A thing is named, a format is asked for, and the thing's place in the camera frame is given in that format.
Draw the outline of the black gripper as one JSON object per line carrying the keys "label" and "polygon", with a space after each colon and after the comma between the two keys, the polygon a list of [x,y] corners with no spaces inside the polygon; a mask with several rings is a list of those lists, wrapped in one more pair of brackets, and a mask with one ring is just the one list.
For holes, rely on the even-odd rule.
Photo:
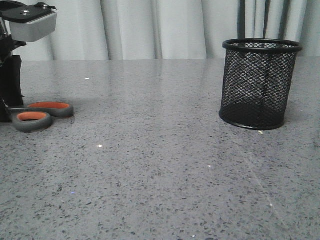
{"label": "black gripper", "polygon": [[7,107],[20,107],[23,103],[20,73],[22,59],[13,51],[26,46],[24,41],[12,39],[3,18],[0,19],[0,122],[10,122]]}

